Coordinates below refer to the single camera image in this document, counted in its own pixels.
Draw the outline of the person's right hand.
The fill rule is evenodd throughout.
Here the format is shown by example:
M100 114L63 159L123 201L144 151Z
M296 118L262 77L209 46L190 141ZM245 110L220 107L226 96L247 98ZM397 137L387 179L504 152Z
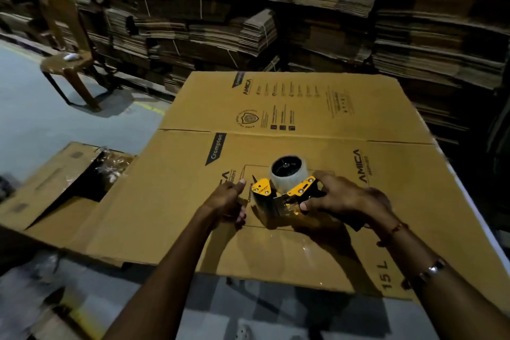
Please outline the person's right hand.
M400 224L389 198L379 189L362 188L345 177L325 171L315 171L313 175L322 183L324 197L330 198L329 213L363 222L378 236L390 233Z

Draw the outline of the person's left hand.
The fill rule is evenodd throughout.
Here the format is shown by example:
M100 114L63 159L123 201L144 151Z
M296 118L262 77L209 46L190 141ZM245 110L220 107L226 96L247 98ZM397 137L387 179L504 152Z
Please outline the person's left hand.
M228 195L228 181L220 184L196 213L208 231L221 222L243 226L246 220L246 204L240 195Z

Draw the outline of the yellow black tape dispenser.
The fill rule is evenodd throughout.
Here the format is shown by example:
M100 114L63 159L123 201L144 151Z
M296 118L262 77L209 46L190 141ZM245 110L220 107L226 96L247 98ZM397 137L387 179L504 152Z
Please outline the yellow black tape dispenser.
M310 198L322 198L326 192L319 187L314 176L306 177L290 189L279 189L272 180L264 178L251 188L254 202L260 212L272 217L291 217L301 214L300 204Z

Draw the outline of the printed cardboard box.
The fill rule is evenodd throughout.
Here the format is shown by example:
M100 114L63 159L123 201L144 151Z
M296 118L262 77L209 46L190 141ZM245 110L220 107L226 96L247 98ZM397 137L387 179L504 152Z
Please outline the printed cardboard box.
M510 263L397 80L384 75L193 72L77 250L156 265L220 183L244 178L246 225L218 227L197 271L416 299L372 230L347 228L347 248L334 249L252 212L252 178L268 178L285 155L309 173L382 191L414 233L510 312Z

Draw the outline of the person's right forearm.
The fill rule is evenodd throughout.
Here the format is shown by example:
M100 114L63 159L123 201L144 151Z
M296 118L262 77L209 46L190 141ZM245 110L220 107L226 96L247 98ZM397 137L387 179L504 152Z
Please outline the person's right forearm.
M378 237L440 340L510 340L510 317L404 223Z

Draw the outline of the person's left forearm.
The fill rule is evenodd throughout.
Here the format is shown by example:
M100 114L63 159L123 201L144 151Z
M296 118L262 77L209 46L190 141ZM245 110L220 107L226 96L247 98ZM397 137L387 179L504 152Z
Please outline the person's left forearm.
M175 340L198 260L220 212L202 206L102 340Z

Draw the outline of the clear packing tape roll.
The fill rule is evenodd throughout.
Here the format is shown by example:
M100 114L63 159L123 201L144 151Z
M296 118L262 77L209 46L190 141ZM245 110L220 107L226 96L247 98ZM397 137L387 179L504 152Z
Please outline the clear packing tape roll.
M296 155L285 155L277 158L270 168L270 180L275 189L287 193L309 177L305 160Z

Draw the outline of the crumpled clear plastic wrap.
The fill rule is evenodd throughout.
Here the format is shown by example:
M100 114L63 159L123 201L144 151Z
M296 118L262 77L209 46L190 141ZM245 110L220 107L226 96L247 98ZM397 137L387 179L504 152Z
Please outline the crumpled clear plastic wrap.
M107 193L124 175L135 157L136 155L106 147L99 148L99 155L92 165L93 177L98 183L99 189Z

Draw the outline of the open brown cardboard box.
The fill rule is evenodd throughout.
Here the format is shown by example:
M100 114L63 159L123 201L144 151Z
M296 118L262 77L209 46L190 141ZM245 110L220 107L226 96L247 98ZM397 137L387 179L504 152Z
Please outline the open brown cardboard box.
M115 183L104 193L93 177L99 148L71 142L60 150L0 202L0 227L56 248L85 253L104 218L103 198L109 201L108 192L118 190Z

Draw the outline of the stacks of flattened cardboard sheets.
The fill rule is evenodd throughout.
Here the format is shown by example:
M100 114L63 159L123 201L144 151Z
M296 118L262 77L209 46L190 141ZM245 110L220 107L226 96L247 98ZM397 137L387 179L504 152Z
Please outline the stacks of flattened cardboard sheets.
M0 28L77 48L48 0L0 0ZM177 93L193 71L378 72L444 148L480 145L510 95L510 0L74 0L112 67Z

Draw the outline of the brown plastic chair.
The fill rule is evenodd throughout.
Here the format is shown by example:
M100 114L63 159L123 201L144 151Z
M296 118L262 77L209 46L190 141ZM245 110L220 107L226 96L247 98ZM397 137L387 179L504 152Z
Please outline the brown plastic chair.
M67 105L71 106L73 103L58 86L54 75L63 77L91 111L102 111L98 100L88 91L79 74L90 73L95 81L109 92L117 89L118 85L111 81L111 77L102 75L95 68L95 62L99 59L96 57L76 0L41 0L40 9L57 44L61 47L58 53L41 60L40 70L43 76ZM67 53L79 53L83 59L65 62L63 55Z

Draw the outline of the clear plastic sheet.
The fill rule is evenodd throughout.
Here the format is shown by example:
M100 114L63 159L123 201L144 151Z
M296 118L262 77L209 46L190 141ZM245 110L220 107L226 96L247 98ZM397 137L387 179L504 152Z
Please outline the clear plastic sheet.
M59 255L42 252L0 277L0 340L82 340L57 313Z

